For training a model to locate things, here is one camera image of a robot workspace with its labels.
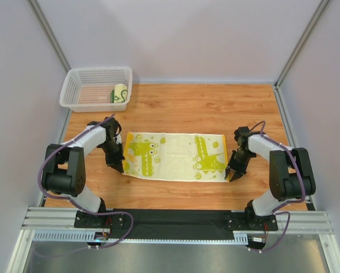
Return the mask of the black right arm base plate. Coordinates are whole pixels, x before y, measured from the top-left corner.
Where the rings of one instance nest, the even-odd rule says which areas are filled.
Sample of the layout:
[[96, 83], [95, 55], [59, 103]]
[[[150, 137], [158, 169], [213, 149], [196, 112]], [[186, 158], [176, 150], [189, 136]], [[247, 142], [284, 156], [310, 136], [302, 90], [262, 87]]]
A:
[[232, 231], [278, 231], [276, 216], [249, 216], [245, 212], [225, 215], [228, 230]]

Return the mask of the yellow and cream towel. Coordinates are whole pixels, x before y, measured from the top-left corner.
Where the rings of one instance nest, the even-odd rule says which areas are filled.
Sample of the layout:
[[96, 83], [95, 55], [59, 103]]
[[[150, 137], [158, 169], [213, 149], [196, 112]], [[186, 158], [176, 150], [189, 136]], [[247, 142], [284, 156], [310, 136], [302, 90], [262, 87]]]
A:
[[219, 183], [226, 180], [224, 135], [129, 132], [124, 157], [124, 174], [139, 179]]

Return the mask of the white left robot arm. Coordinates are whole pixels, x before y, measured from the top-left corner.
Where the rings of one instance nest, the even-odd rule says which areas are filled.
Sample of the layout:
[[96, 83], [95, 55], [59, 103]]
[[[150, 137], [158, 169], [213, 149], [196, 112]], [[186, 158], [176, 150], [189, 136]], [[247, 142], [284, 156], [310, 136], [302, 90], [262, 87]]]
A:
[[99, 148], [105, 154], [105, 164], [123, 173], [121, 130], [120, 123], [111, 115], [101, 122], [90, 122], [67, 142], [49, 145], [38, 172], [42, 193], [48, 198], [67, 200], [81, 212], [107, 215], [104, 200], [86, 185], [85, 158]]

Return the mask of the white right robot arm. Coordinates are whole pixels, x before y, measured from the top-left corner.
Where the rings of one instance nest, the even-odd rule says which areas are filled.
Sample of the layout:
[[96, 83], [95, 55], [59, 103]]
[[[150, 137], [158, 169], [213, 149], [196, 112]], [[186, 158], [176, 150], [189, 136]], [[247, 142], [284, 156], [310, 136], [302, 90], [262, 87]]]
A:
[[247, 224], [267, 219], [287, 204], [303, 202], [316, 192], [316, 182], [307, 149], [293, 148], [274, 141], [248, 127], [234, 132], [237, 149], [226, 166], [225, 177], [237, 180], [247, 173], [252, 158], [261, 156], [269, 163], [269, 189], [248, 202], [244, 209]]

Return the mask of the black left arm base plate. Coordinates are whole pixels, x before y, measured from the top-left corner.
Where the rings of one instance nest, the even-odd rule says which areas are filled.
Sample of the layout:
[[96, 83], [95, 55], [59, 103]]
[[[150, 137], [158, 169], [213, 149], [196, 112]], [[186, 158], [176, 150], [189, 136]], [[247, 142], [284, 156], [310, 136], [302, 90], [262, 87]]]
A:
[[125, 214], [96, 216], [78, 211], [75, 216], [75, 228], [126, 229], [131, 224], [130, 217]]

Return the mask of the green and cream patterned towel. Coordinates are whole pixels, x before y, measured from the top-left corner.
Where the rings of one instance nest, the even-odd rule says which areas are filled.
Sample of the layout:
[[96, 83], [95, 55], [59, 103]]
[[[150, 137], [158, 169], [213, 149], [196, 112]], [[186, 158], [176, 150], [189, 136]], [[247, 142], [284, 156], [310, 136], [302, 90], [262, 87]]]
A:
[[110, 102], [120, 104], [126, 102], [128, 96], [128, 87], [124, 84], [117, 84], [110, 92]]

